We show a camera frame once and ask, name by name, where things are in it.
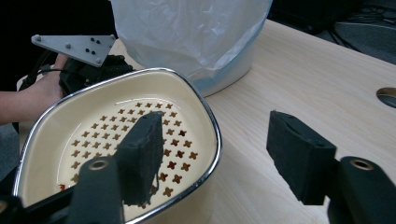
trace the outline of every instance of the wooden table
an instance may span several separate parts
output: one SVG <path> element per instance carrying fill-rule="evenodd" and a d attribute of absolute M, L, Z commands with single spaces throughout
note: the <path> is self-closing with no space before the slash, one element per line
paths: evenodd
<path fill-rule="evenodd" d="M 120 42 L 113 52 L 126 55 Z M 373 161 L 396 182 L 396 108 L 377 99 L 384 87 L 396 87 L 396 65 L 267 21 L 251 69 L 206 97 L 224 140 L 211 176 L 217 196 L 209 223 L 329 223 L 328 200 L 302 205 L 277 172 L 266 150 L 272 110 L 297 117 L 335 144 L 337 160 Z"/>

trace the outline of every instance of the screw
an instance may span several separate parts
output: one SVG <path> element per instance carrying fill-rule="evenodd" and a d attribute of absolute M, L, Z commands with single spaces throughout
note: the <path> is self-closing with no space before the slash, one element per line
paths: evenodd
<path fill-rule="evenodd" d="M 89 79 L 85 79 L 85 82 L 84 82 L 84 86 L 90 86 L 90 80 Z"/>
<path fill-rule="evenodd" d="M 40 35 L 35 35 L 35 41 L 41 41 L 41 36 Z"/>
<path fill-rule="evenodd" d="M 356 168 L 359 168 L 361 170 L 365 170 L 365 171 L 374 170 L 374 166 L 367 161 L 352 160 L 350 161 L 350 163 Z"/>
<path fill-rule="evenodd" d="M 108 161 L 94 161 L 90 164 L 90 170 L 102 170 L 108 166 Z"/>

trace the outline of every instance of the bolt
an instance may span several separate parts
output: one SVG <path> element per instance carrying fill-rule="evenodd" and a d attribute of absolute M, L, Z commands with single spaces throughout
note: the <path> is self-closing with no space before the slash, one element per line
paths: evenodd
<path fill-rule="evenodd" d="M 41 36 L 40 35 L 35 35 L 35 41 L 41 41 Z"/>

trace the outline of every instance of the round hole in table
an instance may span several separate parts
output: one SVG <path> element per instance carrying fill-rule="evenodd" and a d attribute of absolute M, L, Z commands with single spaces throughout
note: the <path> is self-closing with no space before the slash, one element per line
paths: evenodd
<path fill-rule="evenodd" d="M 376 92 L 376 97 L 385 105 L 396 108 L 396 88 L 381 88 Z"/>

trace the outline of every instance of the black object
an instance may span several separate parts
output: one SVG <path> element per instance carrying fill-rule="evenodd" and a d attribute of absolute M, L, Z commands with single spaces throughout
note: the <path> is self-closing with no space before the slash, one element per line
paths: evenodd
<path fill-rule="evenodd" d="M 0 223 L 124 223 L 121 201 L 149 203 L 163 158 L 162 112 L 142 116 L 112 158 L 83 164 L 74 187 L 22 207 L 19 197 L 0 196 Z"/>
<path fill-rule="evenodd" d="M 337 161 L 332 143 L 276 111 L 271 111 L 266 148 L 299 201 L 321 205 L 330 198 L 330 223 L 396 223 L 396 187 L 372 161 Z"/>
<path fill-rule="evenodd" d="M 323 204 L 336 147 L 294 116 L 271 112 L 267 150 L 303 204 Z"/>
<path fill-rule="evenodd" d="M 0 181 L 0 195 L 12 195 L 12 188 L 14 187 L 15 175 L 17 174 L 18 165 L 15 166 L 1 181 Z"/>
<path fill-rule="evenodd" d="M 268 19 L 318 34 L 360 6 L 362 0 L 274 0 Z"/>
<path fill-rule="evenodd" d="M 95 158 L 81 166 L 66 224 L 125 223 L 117 169 L 112 157 Z"/>
<path fill-rule="evenodd" d="M 119 166 L 120 188 L 125 204 L 144 205 L 158 189 L 158 171 L 163 161 L 161 111 L 141 117 L 121 141 L 114 158 Z M 151 188 L 157 176 L 157 186 Z"/>
<path fill-rule="evenodd" d="M 100 67 L 69 58 L 60 74 L 60 85 L 68 95 L 98 82 L 134 71 L 122 55 L 107 55 Z"/>
<path fill-rule="evenodd" d="M 45 62 L 47 61 L 48 58 L 50 58 L 52 54 L 55 55 L 55 52 L 49 49 L 44 50 L 44 52 L 38 58 L 35 66 L 33 67 L 33 70 L 22 81 L 22 84 L 20 85 L 18 91 L 23 91 L 24 89 L 27 89 L 28 87 L 35 84 L 35 81 L 37 80 L 37 76 L 38 76 L 38 71 L 42 68 L 42 66 L 45 65 Z"/>

